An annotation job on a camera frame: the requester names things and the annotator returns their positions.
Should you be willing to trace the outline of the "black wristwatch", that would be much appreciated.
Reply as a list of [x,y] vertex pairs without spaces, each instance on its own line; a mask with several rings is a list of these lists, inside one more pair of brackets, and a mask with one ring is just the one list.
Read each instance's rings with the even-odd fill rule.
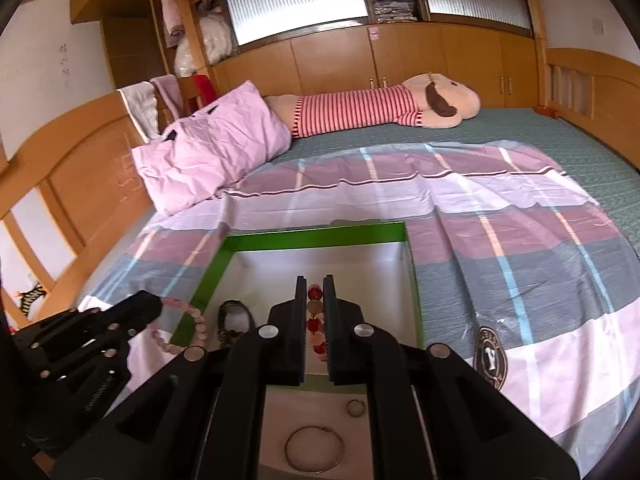
[[220,348],[232,347],[256,323],[250,309],[239,300],[227,300],[218,309],[217,338]]

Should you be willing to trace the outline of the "large silver bangle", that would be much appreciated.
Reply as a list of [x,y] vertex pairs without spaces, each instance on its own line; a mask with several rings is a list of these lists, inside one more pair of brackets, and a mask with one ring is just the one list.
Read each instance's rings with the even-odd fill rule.
[[288,436],[284,458],[292,469],[304,474],[323,474],[341,463],[346,445],[332,428],[301,426]]

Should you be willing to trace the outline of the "green white cardboard box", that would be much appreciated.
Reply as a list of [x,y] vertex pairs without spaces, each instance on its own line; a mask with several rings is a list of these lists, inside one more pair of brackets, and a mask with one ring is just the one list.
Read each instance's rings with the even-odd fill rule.
[[320,286],[331,274],[338,298],[401,344],[423,342],[406,228],[401,222],[230,235],[212,259],[192,304],[216,321],[224,300],[240,300],[258,325],[294,298],[296,278]]

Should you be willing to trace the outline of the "plaid bed quilt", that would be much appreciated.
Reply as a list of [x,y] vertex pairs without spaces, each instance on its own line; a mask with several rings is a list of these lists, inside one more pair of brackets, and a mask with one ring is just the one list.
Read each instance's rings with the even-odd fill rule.
[[178,186],[81,300],[138,290],[188,302],[206,328],[238,300],[265,322],[296,278],[337,293],[404,344],[442,342],[588,474],[639,399],[639,256],[598,201],[532,146],[411,143],[267,164],[211,196]]

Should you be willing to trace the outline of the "pink pillow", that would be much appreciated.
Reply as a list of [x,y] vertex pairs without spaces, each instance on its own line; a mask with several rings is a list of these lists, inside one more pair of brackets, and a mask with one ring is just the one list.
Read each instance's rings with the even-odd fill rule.
[[213,197],[291,147],[290,129],[247,80],[163,136],[132,150],[159,214],[178,214]]

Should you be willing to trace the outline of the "wooden bed headboard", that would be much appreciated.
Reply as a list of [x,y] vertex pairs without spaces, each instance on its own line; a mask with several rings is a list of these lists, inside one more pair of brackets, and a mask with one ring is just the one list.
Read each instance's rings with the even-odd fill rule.
[[[118,92],[58,116],[27,139],[1,171],[1,220],[9,239],[44,291],[40,309],[27,316],[14,292],[1,298],[24,328],[73,305],[92,272],[151,207],[131,151],[140,136]],[[55,232],[73,259],[53,276],[37,244],[20,228],[13,207],[30,191],[42,199]]]

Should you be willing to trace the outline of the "striped plush dog toy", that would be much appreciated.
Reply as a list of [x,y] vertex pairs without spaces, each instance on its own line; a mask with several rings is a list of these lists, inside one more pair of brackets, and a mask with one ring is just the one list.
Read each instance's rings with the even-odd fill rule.
[[448,129],[480,111],[474,90],[434,73],[385,88],[268,96],[266,102],[296,138],[385,124]]

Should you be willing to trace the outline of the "wooden bed footboard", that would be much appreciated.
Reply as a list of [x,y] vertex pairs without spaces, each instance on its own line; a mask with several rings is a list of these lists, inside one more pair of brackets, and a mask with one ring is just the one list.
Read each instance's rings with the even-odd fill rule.
[[544,51],[541,104],[639,166],[639,66],[586,49]]

